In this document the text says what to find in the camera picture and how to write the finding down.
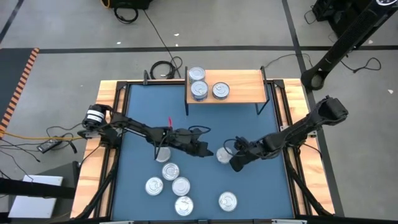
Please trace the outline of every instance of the wooden platform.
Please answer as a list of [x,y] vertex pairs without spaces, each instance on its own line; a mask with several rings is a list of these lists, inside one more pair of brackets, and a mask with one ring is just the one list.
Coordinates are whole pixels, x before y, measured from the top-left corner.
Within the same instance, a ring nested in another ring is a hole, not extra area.
[[[117,80],[102,81],[99,86],[98,97],[96,103],[113,106],[114,95],[116,92]],[[299,79],[284,79],[285,90],[287,93],[287,98],[289,101],[290,113],[293,122],[296,122],[303,118],[308,113],[307,102],[305,101],[305,95],[301,82]],[[118,111],[121,111],[121,105],[123,103],[124,90],[121,92],[121,97],[119,98]],[[287,125],[287,120],[285,117],[285,111],[282,104],[282,96],[277,90],[277,97],[279,102],[279,108],[282,113],[284,125]],[[87,156],[93,149],[98,146],[98,139],[89,140],[87,142],[87,147],[85,151],[85,156]],[[306,144],[318,148],[317,140],[315,138],[308,139]],[[100,181],[101,166],[103,163],[104,148],[100,147],[96,152],[94,152],[85,163],[82,165],[78,187],[75,194],[75,201],[73,203],[71,217],[76,217],[81,213],[81,211],[86,207],[88,202],[94,196],[98,189],[98,184]],[[111,151],[110,160],[108,164],[108,170],[113,163],[114,151]],[[301,147],[301,161],[305,176],[305,181],[307,187],[311,190],[312,194],[317,198],[317,200],[324,206],[326,210],[334,213],[333,204],[331,202],[330,192],[328,184],[325,177],[325,171],[323,170],[322,160],[317,151],[310,149],[307,146]],[[106,204],[108,202],[109,189],[107,189],[103,195],[102,206],[100,211],[100,216],[105,216]],[[305,214],[303,206],[303,198],[301,194],[298,194],[298,202],[300,205],[300,213]]]
[[[191,95],[191,84],[187,85],[187,103],[265,103],[266,91],[261,70],[206,70],[205,82],[209,90],[207,99],[195,101]],[[225,100],[213,97],[213,85],[224,82],[229,86]]]

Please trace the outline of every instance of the can lid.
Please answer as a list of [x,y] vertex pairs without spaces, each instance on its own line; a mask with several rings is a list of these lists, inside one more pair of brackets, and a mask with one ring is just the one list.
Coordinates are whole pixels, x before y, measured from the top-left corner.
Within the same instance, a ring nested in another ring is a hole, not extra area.
[[189,190],[191,189],[191,184],[189,180],[185,177],[178,177],[173,181],[173,192],[177,196],[184,196],[188,194]]
[[218,82],[213,85],[213,93],[217,97],[226,97],[229,94],[229,86],[226,83]]
[[145,190],[149,195],[155,196],[160,194],[161,191],[163,190],[162,180],[158,177],[150,178],[145,185]]
[[203,81],[197,81],[191,85],[191,92],[195,96],[204,96],[207,94],[208,90],[209,86]]
[[217,156],[217,159],[218,159],[218,161],[220,162],[220,163],[222,163],[222,164],[227,164],[228,162],[229,162],[229,160],[231,160],[231,158],[232,158],[232,151],[231,151],[231,149],[230,148],[228,148],[228,147],[221,147],[221,148],[219,148],[218,150],[217,150],[217,153],[216,153],[216,156]]
[[224,192],[220,195],[218,203],[222,210],[232,212],[236,208],[238,200],[232,192]]
[[175,201],[175,211],[181,216],[187,216],[191,214],[193,210],[192,199],[188,196],[179,197]]
[[189,70],[189,77],[193,80],[202,80],[205,78],[205,70],[201,67],[193,67]]
[[166,162],[170,159],[171,151],[169,147],[160,147],[159,153],[157,155],[157,162]]
[[174,180],[180,175],[180,169],[176,164],[169,162],[163,166],[162,174],[166,180]]

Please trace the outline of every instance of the blue mat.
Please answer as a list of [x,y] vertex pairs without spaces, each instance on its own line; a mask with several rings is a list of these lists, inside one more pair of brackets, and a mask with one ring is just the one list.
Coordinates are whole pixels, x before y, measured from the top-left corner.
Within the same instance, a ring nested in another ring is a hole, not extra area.
[[[253,104],[190,105],[190,115],[185,116],[183,93],[182,85],[133,85],[127,116],[149,126],[168,126],[169,116],[174,128],[208,126],[211,131],[200,140],[208,142],[209,150],[214,153],[225,139],[244,136],[252,141],[277,131],[272,100],[259,116]],[[170,161],[180,167],[180,176],[190,181],[188,196],[194,203],[193,212],[181,217],[174,209],[177,196],[172,192],[172,182],[163,179],[163,164],[154,161],[153,148],[142,137],[125,135],[116,181],[114,221],[293,217],[282,155],[267,161],[259,159],[237,173],[229,164],[220,164],[216,156],[193,157],[172,149]],[[158,196],[150,196],[145,191],[146,181],[153,176],[164,182]],[[238,199],[238,206],[230,213],[218,205],[218,197],[227,190]]]

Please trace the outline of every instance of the tin can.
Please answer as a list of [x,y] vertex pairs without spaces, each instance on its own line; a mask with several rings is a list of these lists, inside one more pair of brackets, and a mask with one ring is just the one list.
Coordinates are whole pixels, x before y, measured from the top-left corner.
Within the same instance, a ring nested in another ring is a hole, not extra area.
[[201,67],[193,67],[188,72],[189,83],[205,81],[206,71]]
[[217,100],[225,100],[229,95],[229,86],[226,83],[218,82],[213,85],[213,96]]
[[176,164],[169,162],[163,166],[162,174],[166,180],[175,180],[180,175],[180,169]]
[[183,196],[177,198],[175,201],[175,211],[177,214],[185,217],[192,213],[193,210],[193,202],[192,199],[188,196]]
[[226,147],[221,147],[217,150],[216,156],[218,159],[218,162],[222,163],[222,164],[228,164],[229,160],[232,158],[232,151],[230,148]]
[[191,189],[191,184],[189,180],[185,177],[178,177],[173,181],[173,192],[177,196],[184,196],[188,194],[189,190]]
[[203,101],[207,98],[209,86],[203,81],[197,81],[191,85],[191,95],[196,101]]
[[224,192],[220,195],[218,203],[222,210],[232,212],[236,208],[238,200],[232,192]]
[[162,180],[158,177],[150,178],[145,185],[145,190],[152,196],[160,194],[163,190]]
[[169,147],[160,147],[156,161],[167,162],[170,159],[171,151]]

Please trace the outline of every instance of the wooden shelf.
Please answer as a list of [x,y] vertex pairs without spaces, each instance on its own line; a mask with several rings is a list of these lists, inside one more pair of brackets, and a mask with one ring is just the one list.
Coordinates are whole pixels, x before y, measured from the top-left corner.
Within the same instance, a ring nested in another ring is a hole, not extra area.
[[[188,104],[200,103],[265,103],[267,100],[261,70],[206,70],[205,82],[209,86],[207,99],[195,101],[191,95],[191,84],[187,82]],[[225,100],[213,97],[213,85],[225,82],[229,95]]]

